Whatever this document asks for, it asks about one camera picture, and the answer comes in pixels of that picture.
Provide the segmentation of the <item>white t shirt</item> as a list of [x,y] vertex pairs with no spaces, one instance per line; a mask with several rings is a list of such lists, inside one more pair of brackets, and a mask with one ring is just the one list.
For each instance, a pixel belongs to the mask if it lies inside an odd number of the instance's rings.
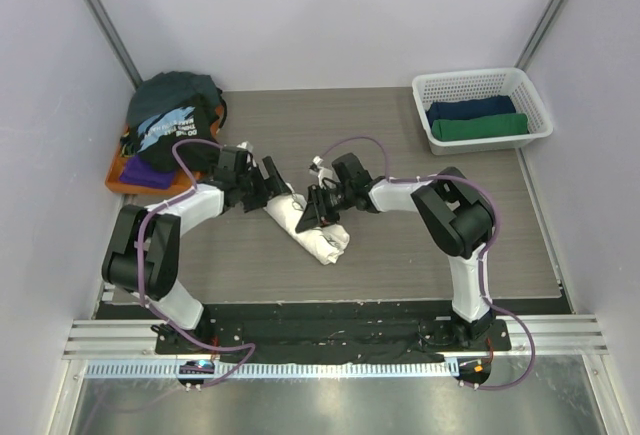
[[271,199],[264,210],[302,248],[322,265],[336,264],[350,242],[350,235],[340,224],[312,228],[297,233],[306,201],[301,194],[280,195]]

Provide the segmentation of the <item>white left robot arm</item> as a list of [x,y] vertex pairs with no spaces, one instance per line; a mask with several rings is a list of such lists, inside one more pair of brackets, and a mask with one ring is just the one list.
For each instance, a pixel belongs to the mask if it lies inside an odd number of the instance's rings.
[[204,305],[178,280],[182,236],[237,205],[250,212],[291,193],[271,157],[257,163],[244,147],[224,148],[212,177],[155,205],[121,208],[102,278],[172,323],[187,351],[203,353],[212,344],[213,324]]

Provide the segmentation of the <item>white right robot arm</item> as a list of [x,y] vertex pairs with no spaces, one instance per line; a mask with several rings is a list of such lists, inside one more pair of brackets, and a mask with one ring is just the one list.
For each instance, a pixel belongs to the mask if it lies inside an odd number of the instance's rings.
[[480,271],[496,215],[462,172],[448,167],[426,177],[373,178],[353,153],[334,160],[330,169],[316,157],[310,171],[318,182],[308,188],[297,233],[336,225],[340,213],[351,208],[373,214],[418,214],[449,261],[453,283],[451,318],[445,325],[449,342],[472,350],[486,340],[495,314]]

